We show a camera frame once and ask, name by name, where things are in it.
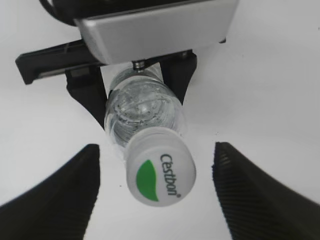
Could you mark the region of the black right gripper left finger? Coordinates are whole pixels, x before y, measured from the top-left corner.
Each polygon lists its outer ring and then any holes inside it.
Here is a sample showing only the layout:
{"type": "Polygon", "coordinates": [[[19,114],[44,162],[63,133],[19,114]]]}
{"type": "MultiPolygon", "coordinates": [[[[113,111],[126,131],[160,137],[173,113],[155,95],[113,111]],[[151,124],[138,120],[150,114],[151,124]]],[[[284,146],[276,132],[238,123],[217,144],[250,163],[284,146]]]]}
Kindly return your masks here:
{"type": "Polygon", "coordinates": [[[100,147],[88,144],[48,178],[0,207],[2,240],[82,240],[100,188],[100,147]]]}

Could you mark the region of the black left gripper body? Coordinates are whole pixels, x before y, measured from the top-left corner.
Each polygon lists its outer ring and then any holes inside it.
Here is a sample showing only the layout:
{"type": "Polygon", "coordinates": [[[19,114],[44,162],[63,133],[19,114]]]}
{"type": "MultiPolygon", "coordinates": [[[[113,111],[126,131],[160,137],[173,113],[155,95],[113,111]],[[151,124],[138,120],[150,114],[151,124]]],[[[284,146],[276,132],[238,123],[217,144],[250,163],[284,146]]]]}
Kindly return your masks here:
{"type": "MultiPolygon", "coordinates": [[[[188,50],[132,61],[128,64],[128,67],[134,73],[141,73],[155,64],[160,65],[160,60],[166,56],[186,51],[188,50]]],[[[69,70],[90,66],[100,68],[106,66],[105,63],[93,56],[82,39],[23,53],[17,57],[15,64],[26,85],[31,85],[39,79],[66,75],[65,72],[69,70]]]]}

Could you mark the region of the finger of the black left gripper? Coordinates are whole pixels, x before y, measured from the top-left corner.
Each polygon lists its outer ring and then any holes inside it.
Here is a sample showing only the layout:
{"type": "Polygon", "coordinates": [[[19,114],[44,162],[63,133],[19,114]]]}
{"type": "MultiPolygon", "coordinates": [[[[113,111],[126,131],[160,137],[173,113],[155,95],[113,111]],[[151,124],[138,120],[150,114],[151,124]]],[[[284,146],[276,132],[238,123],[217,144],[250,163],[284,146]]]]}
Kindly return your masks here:
{"type": "Polygon", "coordinates": [[[88,66],[67,70],[66,89],[70,96],[81,104],[98,122],[105,127],[107,93],[99,66],[88,66]]]}
{"type": "Polygon", "coordinates": [[[164,84],[183,104],[189,83],[197,69],[197,55],[188,50],[166,56],[159,63],[164,84]]]}

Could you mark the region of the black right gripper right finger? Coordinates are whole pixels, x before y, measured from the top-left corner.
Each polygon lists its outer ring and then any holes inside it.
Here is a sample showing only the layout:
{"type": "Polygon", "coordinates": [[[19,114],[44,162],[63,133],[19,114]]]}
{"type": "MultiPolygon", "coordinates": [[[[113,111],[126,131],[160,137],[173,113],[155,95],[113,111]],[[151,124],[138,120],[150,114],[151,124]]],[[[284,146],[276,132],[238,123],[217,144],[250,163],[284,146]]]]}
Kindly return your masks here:
{"type": "Polygon", "coordinates": [[[318,240],[320,205],[271,177],[228,142],[216,142],[214,189],[233,240],[318,240]]]}

